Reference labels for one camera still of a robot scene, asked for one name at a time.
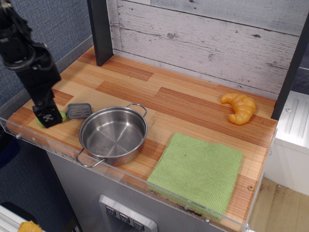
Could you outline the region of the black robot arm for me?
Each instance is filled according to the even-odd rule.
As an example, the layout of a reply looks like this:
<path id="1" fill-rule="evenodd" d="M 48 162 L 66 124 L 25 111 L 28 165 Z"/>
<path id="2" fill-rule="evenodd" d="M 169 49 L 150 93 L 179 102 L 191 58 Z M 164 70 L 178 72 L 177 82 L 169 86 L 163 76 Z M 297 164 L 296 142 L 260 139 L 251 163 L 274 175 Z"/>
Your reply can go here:
<path id="1" fill-rule="evenodd" d="M 34 42 L 32 29 L 10 1 L 0 2 L 0 55 L 29 93 L 33 112 L 43 127 L 60 124 L 63 117 L 54 101 L 52 87 L 61 80 L 54 59 L 43 43 Z"/>

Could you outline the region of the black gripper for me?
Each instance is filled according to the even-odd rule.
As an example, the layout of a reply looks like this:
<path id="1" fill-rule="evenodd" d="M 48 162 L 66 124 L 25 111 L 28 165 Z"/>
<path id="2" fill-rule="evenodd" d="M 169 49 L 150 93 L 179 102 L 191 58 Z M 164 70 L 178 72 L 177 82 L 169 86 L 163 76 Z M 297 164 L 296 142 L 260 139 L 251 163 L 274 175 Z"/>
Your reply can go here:
<path id="1" fill-rule="evenodd" d="M 16 64 L 16 74 L 31 96 L 33 112 L 39 126 L 49 128 L 62 123 L 52 87 L 61 80 L 54 59 L 42 43 L 28 46 L 30 56 Z"/>

